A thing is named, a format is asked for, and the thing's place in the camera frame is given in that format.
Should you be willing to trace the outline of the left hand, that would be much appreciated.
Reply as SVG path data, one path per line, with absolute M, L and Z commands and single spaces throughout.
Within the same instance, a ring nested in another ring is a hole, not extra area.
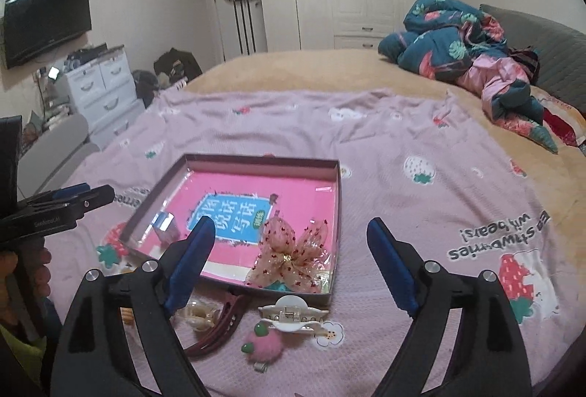
M 43 245 L 27 245 L 24 252 L 25 277 L 33 303 L 47 298 L 51 293 L 51 273 L 48 265 L 52 261 L 51 253 Z M 19 256 L 14 251 L 1 252 L 1 323 L 15 326 L 19 318 L 8 289 L 8 279 L 12 276 L 19 263 Z

